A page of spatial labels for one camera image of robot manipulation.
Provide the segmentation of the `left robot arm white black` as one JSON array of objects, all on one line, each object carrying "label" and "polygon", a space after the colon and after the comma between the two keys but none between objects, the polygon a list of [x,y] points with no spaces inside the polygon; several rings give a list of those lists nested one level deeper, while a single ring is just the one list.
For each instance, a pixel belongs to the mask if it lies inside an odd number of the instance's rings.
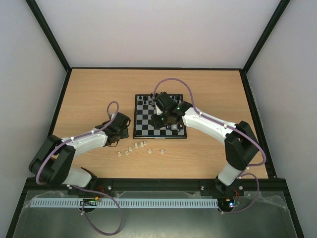
[{"label": "left robot arm white black", "polygon": [[130,122],[128,116],[117,113],[109,121],[84,134],[65,138],[51,135],[29,164],[29,171],[41,185],[47,184],[52,188],[75,185],[85,188],[92,181],[93,174],[85,168],[72,167],[73,159],[90,150],[110,147],[120,139],[128,138]]}]

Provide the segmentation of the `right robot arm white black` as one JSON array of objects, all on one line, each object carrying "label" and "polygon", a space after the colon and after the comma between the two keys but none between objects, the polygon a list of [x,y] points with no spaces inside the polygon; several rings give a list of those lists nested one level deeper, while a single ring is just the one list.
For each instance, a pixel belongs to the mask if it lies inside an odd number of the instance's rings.
[{"label": "right robot arm white black", "polygon": [[233,189],[236,178],[247,168],[259,149],[256,137],[248,123],[236,124],[205,114],[191,103],[176,103],[166,92],[155,94],[152,105],[156,113],[151,116],[155,129],[178,125],[197,129],[224,145],[226,165],[215,178],[215,187],[221,194]]}]

